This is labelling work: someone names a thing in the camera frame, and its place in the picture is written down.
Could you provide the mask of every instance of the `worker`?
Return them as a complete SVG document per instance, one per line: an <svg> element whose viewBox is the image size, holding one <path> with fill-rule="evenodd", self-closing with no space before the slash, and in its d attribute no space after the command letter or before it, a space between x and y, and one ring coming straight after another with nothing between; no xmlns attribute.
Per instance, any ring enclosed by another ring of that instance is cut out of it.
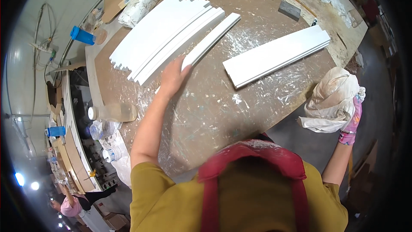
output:
<svg viewBox="0 0 412 232"><path fill-rule="evenodd" d="M71 194L67 186L63 186L63 194L66 196L62 202L50 200L50 206L66 217L75 217L82 210L88 211L91 205L102 198L106 198L117 192L117 185L110 187L102 192L87 192L86 194Z"/></svg>
<svg viewBox="0 0 412 232"><path fill-rule="evenodd" d="M348 213L338 191L362 114L358 98L322 176L261 134L223 148L191 181L175 184L159 166L158 153L167 105L191 68L181 71L183 58L162 72L160 89L136 131L131 231L344 231Z"/></svg>

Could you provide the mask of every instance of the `red apron strap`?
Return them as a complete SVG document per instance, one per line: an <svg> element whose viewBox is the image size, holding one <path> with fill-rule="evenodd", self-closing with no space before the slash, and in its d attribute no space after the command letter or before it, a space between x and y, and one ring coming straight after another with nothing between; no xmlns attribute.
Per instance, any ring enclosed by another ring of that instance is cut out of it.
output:
<svg viewBox="0 0 412 232"><path fill-rule="evenodd" d="M219 231L219 197L217 188L217 177L204 181L201 232Z"/></svg>
<svg viewBox="0 0 412 232"><path fill-rule="evenodd" d="M260 147L262 147L262 144L265 144L265 147L254 148L254 143ZM238 142L235 145L226 147L213 157L210 157L199 168L198 182L204 183L201 232L219 231L218 175L225 169L227 163L246 156L266 159L274 165L278 172L291 180L296 230L298 232L308 232L309 205L303 184L303 179L306 178L306 175L302 159L297 154L281 148L272 142L261 140Z"/></svg>
<svg viewBox="0 0 412 232"><path fill-rule="evenodd" d="M292 180L293 208L298 232L309 232L309 204L303 180Z"/></svg>

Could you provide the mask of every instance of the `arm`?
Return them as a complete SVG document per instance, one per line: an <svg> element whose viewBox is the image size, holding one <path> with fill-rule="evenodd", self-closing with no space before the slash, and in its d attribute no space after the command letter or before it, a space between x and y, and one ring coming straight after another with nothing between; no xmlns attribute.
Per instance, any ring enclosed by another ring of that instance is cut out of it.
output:
<svg viewBox="0 0 412 232"><path fill-rule="evenodd" d="M69 188L67 188L67 186L64 186L64 194L67 197L67 200L69 201L70 207L73 208L73 206L75 205L75 199L73 198L73 195L71 195L71 193L69 192Z"/></svg>
<svg viewBox="0 0 412 232"><path fill-rule="evenodd" d="M322 181L327 184L337 184L340 186L345 176L348 166L349 156L351 156L353 145L337 143L332 157L329 159L325 170L322 173Z"/></svg>
<svg viewBox="0 0 412 232"><path fill-rule="evenodd" d="M139 163L151 162L159 165L159 153L162 138L164 113L170 99L179 90L191 65L181 71L184 56L179 56L170 62L162 72L160 90L155 95L147 109L145 117L140 122L130 152L131 169Z"/></svg>
<svg viewBox="0 0 412 232"><path fill-rule="evenodd" d="M351 156L353 143L355 142L356 130L358 129L360 117L362 116L362 102L358 95L353 97L355 113L348 126L340 132L338 143L322 173L323 183L337 184L340 186L346 173L349 157Z"/></svg>

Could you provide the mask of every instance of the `blue bottle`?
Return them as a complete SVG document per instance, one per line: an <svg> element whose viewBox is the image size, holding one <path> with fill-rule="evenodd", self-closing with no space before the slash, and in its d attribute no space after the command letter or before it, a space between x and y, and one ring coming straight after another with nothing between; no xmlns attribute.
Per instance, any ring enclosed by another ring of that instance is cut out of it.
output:
<svg viewBox="0 0 412 232"><path fill-rule="evenodd" d="M66 134L66 128L64 126L49 127L44 130L47 136L64 136Z"/></svg>
<svg viewBox="0 0 412 232"><path fill-rule="evenodd" d="M94 41L96 40L96 36L80 29L77 26L73 27L72 31L70 32L70 36L74 40L81 41L90 45L94 45Z"/></svg>

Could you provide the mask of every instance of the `woman in pink shirt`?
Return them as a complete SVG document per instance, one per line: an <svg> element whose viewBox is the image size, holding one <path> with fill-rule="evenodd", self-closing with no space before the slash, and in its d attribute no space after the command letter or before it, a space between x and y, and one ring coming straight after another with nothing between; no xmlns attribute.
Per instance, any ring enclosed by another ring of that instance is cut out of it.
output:
<svg viewBox="0 0 412 232"><path fill-rule="evenodd" d="M79 214L82 209L90 210L91 205L102 198L106 198L112 193L116 192L116 186L112 186L103 192L91 192L86 194L70 194L69 189L64 186L63 194L66 196L60 204L57 201L50 201L50 206L66 217L74 217Z"/></svg>

